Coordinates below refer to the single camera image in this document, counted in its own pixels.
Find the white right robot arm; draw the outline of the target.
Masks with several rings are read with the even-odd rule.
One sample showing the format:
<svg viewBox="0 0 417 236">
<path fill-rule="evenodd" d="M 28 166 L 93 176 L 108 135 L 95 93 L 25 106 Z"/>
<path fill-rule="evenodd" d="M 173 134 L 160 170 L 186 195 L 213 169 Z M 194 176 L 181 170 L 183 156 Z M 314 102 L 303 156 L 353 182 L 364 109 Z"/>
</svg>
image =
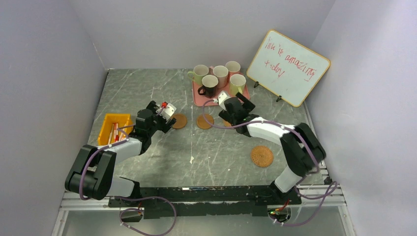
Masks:
<svg viewBox="0 0 417 236">
<path fill-rule="evenodd" d="M 306 123 L 285 125 L 252 114 L 255 105 L 241 93 L 231 97 L 222 91 L 214 102 L 222 108 L 219 116 L 239 134 L 281 145 L 287 166 L 270 185 L 270 197 L 276 204 L 284 203 L 289 198 L 289 191 L 308 174 L 318 170 L 319 162 L 327 156 Z"/>
</svg>

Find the dark brown wooden coaster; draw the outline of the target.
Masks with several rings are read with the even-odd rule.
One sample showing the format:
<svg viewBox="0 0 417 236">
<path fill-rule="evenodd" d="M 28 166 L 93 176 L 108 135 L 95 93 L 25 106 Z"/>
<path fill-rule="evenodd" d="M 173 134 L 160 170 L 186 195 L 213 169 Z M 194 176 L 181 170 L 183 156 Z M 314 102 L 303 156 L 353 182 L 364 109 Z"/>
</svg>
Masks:
<svg viewBox="0 0 417 236">
<path fill-rule="evenodd" d="M 182 129 L 187 125 L 187 117 L 184 114 L 174 114 L 172 118 L 176 120 L 172 125 L 173 129 Z"/>
</svg>

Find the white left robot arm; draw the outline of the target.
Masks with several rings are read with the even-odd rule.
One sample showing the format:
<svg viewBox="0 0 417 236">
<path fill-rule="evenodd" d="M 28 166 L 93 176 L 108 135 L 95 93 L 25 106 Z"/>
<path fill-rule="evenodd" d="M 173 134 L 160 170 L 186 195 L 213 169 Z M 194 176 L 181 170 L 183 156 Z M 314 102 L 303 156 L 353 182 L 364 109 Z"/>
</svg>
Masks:
<svg viewBox="0 0 417 236">
<path fill-rule="evenodd" d="M 82 200 L 102 200 L 107 196 L 120 198 L 127 206 L 136 206 L 141 199 L 139 182 L 115 177 L 115 165 L 128 158 L 144 154 L 151 145 L 156 131 L 167 133 L 176 123 L 176 107 L 151 101 L 137 112 L 135 121 L 129 114 L 118 114 L 115 125 L 103 125 L 103 131 L 112 130 L 105 138 L 119 137 L 118 141 L 99 142 L 98 146 L 84 145 L 66 177 L 67 191 L 79 194 Z"/>
</svg>

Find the light wooden coaster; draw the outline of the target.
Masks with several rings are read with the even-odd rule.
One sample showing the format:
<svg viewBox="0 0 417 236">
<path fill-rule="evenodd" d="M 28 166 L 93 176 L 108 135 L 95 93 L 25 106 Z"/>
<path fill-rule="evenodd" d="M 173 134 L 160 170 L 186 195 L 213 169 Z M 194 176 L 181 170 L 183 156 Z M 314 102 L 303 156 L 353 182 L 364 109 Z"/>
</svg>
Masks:
<svg viewBox="0 0 417 236">
<path fill-rule="evenodd" d="M 207 130 L 212 127 L 211 124 L 214 124 L 214 119 L 209 114 L 201 114 L 197 117 L 196 124 L 198 128 Z"/>
</svg>

